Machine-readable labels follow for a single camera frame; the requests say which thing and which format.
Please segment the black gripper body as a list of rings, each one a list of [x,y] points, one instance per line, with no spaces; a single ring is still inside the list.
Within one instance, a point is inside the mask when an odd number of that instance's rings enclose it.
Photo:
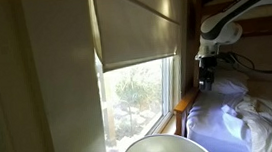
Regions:
[[[217,66],[217,58],[213,57],[197,57],[199,61],[199,88],[202,91],[211,91],[214,83],[214,72]]]

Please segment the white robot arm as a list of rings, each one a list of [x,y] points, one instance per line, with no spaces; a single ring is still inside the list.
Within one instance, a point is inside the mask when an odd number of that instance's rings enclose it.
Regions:
[[[202,21],[199,51],[195,55],[199,62],[198,83],[201,90],[211,90],[218,59],[225,60],[232,66],[241,65],[236,53],[220,53],[220,46],[234,44],[241,38],[243,28],[235,22],[236,18],[263,5],[272,5],[272,0],[233,0],[231,4]]]

